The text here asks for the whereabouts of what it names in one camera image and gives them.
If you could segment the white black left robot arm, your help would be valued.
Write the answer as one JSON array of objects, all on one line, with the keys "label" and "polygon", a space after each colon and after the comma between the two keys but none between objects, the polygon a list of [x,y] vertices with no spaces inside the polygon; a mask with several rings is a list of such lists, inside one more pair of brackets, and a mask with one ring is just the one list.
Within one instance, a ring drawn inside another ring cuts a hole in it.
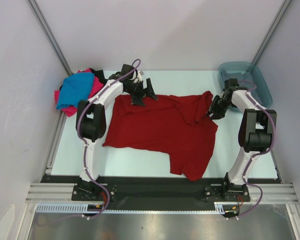
[{"label": "white black left robot arm", "polygon": [[130,95],[131,104],[144,107],[144,98],[158,100],[150,78],[144,81],[142,71],[133,65],[124,64],[120,71],[105,78],[102,70],[90,69],[102,84],[102,88],[87,100],[80,100],[76,114],[76,131],[83,141],[83,169],[73,188],[74,201],[94,201],[105,196],[106,191],[99,185],[99,173],[94,171],[94,152],[97,143],[106,133],[106,109],[122,93]]}]

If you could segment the pink folded t shirt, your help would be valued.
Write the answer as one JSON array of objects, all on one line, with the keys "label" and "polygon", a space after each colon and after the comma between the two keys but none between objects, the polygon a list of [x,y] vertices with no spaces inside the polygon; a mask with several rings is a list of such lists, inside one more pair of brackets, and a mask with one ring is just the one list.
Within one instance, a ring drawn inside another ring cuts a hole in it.
[{"label": "pink folded t shirt", "polygon": [[101,78],[90,68],[66,77],[59,90],[54,91],[55,108],[67,117],[73,116],[80,101],[90,99],[103,88]]}]

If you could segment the black folded t shirt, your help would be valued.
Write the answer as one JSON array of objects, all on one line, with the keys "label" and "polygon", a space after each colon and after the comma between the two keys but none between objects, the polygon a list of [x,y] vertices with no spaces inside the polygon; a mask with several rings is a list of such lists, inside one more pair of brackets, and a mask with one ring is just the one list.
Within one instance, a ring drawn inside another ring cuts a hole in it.
[{"label": "black folded t shirt", "polygon": [[[94,70],[93,68],[87,68],[84,71],[78,71],[77,73],[92,73],[94,74],[94,80],[93,80],[93,86],[92,90],[89,94],[89,96],[95,95],[97,92],[99,92],[104,84],[107,82],[103,70]],[[62,85],[59,87],[59,90],[55,90],[54,93],[57,95],[60,93],[60,90],[62,88]]]}]

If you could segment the left aluminium corner post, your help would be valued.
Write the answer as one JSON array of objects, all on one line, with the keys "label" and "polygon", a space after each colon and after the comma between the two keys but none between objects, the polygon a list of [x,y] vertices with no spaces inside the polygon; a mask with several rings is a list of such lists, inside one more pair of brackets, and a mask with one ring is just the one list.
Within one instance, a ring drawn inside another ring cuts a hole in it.
[{"label": "left aluminium corner post", "polygon": [[72,70],[61,50],[60,45],[58,44],[57,39],[55,38],[49,23],[47,22],[39,4],[37,3],[36,0],[26,0],[28,3],[33,15],[35,16],[36,20],[38,21],[38,24],[40,25],[44,35],[46,36],[49,44],[51,45],[55,55],[57,56],[59,62],[62,65],[62,68],[66,72],[68,76],[72,75]]}]

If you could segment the aluminium front frame rail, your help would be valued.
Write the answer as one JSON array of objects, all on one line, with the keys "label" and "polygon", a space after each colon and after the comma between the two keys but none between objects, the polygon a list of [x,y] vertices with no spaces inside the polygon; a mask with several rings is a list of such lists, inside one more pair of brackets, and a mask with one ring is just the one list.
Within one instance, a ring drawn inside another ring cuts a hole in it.
[{"label": "aluminium front frame rail", "polygon": [[[26,196],[26,203],[70,203],[75,183],[32,183]],[[263,191],[261,204],[299,203],[295,189],[290,184],[259,184]]]}]

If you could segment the red t shirt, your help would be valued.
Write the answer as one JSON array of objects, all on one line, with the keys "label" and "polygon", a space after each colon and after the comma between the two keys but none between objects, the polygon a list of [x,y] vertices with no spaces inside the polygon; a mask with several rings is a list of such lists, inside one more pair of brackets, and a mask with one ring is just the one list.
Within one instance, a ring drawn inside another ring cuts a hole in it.
[{"label": "red t shirt", "polygon": [[218,125],[208,116],[213,94],[158,95],[132,105],[129,95],[115,99],[103,146],[169,155],[170,172],[194,182],[202,178],[213,155]]}]

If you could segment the aluminium corner post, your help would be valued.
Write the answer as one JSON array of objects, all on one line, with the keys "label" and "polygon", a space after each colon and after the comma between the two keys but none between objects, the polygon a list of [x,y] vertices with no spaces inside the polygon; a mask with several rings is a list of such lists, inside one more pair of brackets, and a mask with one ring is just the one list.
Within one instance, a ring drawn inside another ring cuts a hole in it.
[{"label": "aluminium corner post", "polygon": [[46,36],[49,44],[51,45],[55,55],[57,56],[59,62],[62,65],[62,68],[66,72],[68,76],[72,75],[72,70],[61,50],[60,45],[58,44],[57,39],[55,38],[49,23],[47,22],[39,4],[37,3],[36,0],[26,0],[28,3],[33,15],[35,16],[36,20],[38,21],[38,24],[40,25],[44,35]]},{"label": "aluminium corner post", "polygon": [[265,50],[267,49],[269,43],[271,42],[273,36],[275,35],[277,29],[279,28],[283,18],[285,17],[286,13],[288,12],[293,2],[294,0],[284,0],[282,2],[282,5],[280,6],[277,14],[275,15],[265,37],[261,41],[261,44],[251,61],[253,65],[257,65],[261,60]]}]

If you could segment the grey t shirt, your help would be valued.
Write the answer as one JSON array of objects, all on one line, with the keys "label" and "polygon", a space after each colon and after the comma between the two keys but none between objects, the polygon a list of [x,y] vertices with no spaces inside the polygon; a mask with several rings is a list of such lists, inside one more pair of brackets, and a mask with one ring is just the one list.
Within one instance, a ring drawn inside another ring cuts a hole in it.
[{"label": "grey t shirt", "polygon": [[247,89],[253,88],[254,84],[256,89],[251,92],[255,100],[260,104],[263,104],[263,90],[262,84],[264,83],[264,78],[259,72],[255,71],[225,71],[219,72],[219,81],[221,88],[225,90],[225,81],[229,79],[237,79],[240,86],[246,87]]}]

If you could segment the blue t shirt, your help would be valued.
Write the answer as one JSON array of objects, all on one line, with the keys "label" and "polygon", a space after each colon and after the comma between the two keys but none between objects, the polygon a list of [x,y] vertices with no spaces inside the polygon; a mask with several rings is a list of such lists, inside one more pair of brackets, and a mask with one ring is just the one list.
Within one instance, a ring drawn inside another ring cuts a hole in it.
[{"label": "blue t shirt", "polygon": [[79,72],[65,78],[59,91],[56,109],[77,107],[81,100],[87,100],[93,88],[94,77],[91,72]]}]

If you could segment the right aluminium corner post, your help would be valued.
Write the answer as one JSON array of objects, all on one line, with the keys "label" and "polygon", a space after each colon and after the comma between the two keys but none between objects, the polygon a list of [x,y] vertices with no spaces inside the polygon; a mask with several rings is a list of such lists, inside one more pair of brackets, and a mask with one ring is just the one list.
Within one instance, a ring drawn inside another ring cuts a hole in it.
[{"label": "right aluminium corner post", "polygon": [[265,37],[261,41],[261,44],[251,61],[253,65],[257,65],[261,60],[265,50],[267,49],[269,43],[271,42],[273,36],[275,35],[277,29],[279,28],[283,18],[285,17],[286,13],[288,12],[293,2],[294,0],[284,0],[282,2],[282,5],[280,6],[277,14],[275,15]]}]

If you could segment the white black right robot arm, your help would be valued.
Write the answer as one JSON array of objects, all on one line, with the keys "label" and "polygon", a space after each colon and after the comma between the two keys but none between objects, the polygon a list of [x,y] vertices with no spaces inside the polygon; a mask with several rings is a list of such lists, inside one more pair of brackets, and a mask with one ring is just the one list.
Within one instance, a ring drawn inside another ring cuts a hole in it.
[{"label": "white black right robot arm", "polygon": [[230,107],[240,110],[242,120],[237,158],[220,185],[204,188],[206,202],[250,201],[248,175],[256,160],[269,153],[274,146],[277,113],[258,103],[251,92],[251,89],[240,86],[236,78],[227,79],[222,95],[215,96],[209,107],[207,116],[211,120],[224,118]]}]

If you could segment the teal plastic basket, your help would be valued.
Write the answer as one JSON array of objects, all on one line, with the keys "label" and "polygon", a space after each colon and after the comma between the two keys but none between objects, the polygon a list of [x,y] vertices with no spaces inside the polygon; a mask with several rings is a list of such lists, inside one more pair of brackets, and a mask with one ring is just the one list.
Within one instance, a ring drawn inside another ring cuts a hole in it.
[{"label": "teal plastic basket", "polygon": [[[226,62],[226,63],[221,64],[218,68],[219,83],[220,83],[220,72],[221,71],[259,72],[259,74],[262,75],[261,71],[259,70],[259,68],[256,65],[254,65],[250,62],[246,62],[246,61],[233,61],[233,62]],[[261,87],[262,87],[262,93],[263,93],[262,94],[263,104],[261,104],[261,105],[263,107],[269,109],[273,103],[273,99],[272,99],[271,93],[269,91],[269,88],[266,84],[265,79],[264,79],[264,83],[261,85]]]}]

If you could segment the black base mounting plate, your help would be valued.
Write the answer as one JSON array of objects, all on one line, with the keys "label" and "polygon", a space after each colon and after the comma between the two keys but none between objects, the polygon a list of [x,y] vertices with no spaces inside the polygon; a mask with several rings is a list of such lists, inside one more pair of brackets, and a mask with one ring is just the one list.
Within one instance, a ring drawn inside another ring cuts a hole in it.
[{"label": "black base mounting plate", "polygon": [[248,186],[226,187],[221,178],[202,178],[191,182],[168,177],[101,176],[97,182],[85,182],[79,176],[44,175],[40,181],[47,192],[62,201],[109,203],[109,210],[121,211],[207,211],[215,202],[251,203],[260,195],[255,187],[277,187],[281,181],[250,178]]}]

